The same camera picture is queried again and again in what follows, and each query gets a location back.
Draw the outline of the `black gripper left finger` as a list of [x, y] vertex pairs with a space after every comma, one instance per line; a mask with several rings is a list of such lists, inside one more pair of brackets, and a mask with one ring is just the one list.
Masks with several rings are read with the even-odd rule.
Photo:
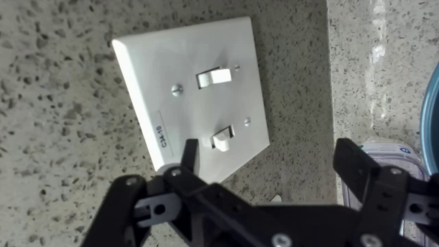
[[196, 138], [187, 138], [181, 160], [150, 181], [137, 174], [117, 177], [80, 247], [141, 247], [159, 223], [168, 223], [189, 247], [215, 247], [213, 223], [201, 215], [194, 199], [205, 186], [194, 174], [197, 145]]

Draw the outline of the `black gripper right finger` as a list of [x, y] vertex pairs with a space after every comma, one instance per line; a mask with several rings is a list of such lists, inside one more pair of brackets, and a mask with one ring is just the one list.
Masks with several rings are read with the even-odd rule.
[[419, 247], [399, 233], [404, 220], [439, 242], [436, 177], [418, 179], [397, 166], [379, 166], [349, 138], [336, 140], [333, 168], [362, 203], [349, 247]]

